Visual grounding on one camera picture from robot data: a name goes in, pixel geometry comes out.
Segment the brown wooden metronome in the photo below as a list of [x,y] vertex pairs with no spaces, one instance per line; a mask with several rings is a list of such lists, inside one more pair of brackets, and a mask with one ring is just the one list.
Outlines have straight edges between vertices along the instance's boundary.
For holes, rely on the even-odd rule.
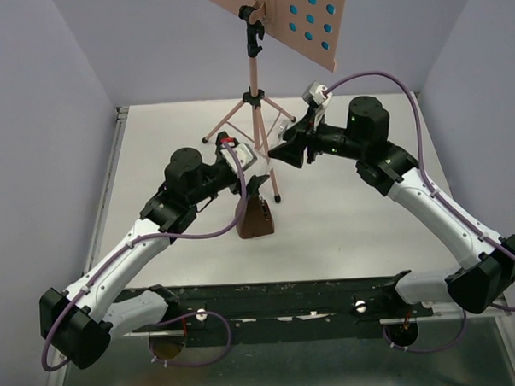
[[245,215],[237,223],[238,236],[243,240],[274,234],[274,222],[268,202],[255,195],[248,199]]

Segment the pink music stand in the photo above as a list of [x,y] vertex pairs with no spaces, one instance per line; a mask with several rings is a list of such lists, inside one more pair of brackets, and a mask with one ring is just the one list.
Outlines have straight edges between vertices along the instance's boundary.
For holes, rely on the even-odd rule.
[[222,120],[202,141],[207,143],[223,126],[239,128],[231,118],[243,106],[251,107],[252,135],[243,134],[256,149],[269,150],[270,130],[265,128],[262,108],[269,105],[279,118],[293,122],[296,117],[280,107],[259,87],[258,55],[266,35],[296,53],[333,72],[337,67],[336,50],[343,10],[347,0],[208,0],[237,16],[245,23],[246,55],[249,59],[249,88]]

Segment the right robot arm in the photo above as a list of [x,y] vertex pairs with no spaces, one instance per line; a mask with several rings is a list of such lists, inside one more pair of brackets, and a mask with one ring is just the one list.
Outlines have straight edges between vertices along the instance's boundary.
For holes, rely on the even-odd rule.
[[416,158],[388,140],[389,112],[377,98],[359,96],[348,105],[345,127],[325,123],[325,107],[310,104],[302,120],[282,131],[270,158],[300,168],[318,155],[355,162],[360,178],[403,206],[451,252],[457,268],[445,271],[405,271],[384,292],[387,314],[400,317],[413,304],[453,302],[481,314],[515,281],[515,235],[502,237],[478,225],[442,190],[424,181]]

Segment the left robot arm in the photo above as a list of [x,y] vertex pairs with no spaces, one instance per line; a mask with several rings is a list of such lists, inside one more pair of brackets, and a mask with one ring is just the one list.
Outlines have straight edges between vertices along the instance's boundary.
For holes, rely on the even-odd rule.
[[[216,159],[203,161],[195,148],[173,152],[164,182],[140,211],[125,237],[81,278],[64,290],[48,289],[39,301],[40,334],[44,339],[41,365],[47,372],[68,363],[80,369],[95,364],[119,336],[144,326],[162,330],[178,322],[178,308],[158,289],[146,289],[127,301],[120,292],[152,259],[178,240],[208,240],[223,236],[243,219],[250,196],[266,176],[247,176],[259,160],[247,143],[221,132]],[[234,219],[217,231],[190,234],[200,213],[199,203],[212,201],[222,190],[240,197]]]

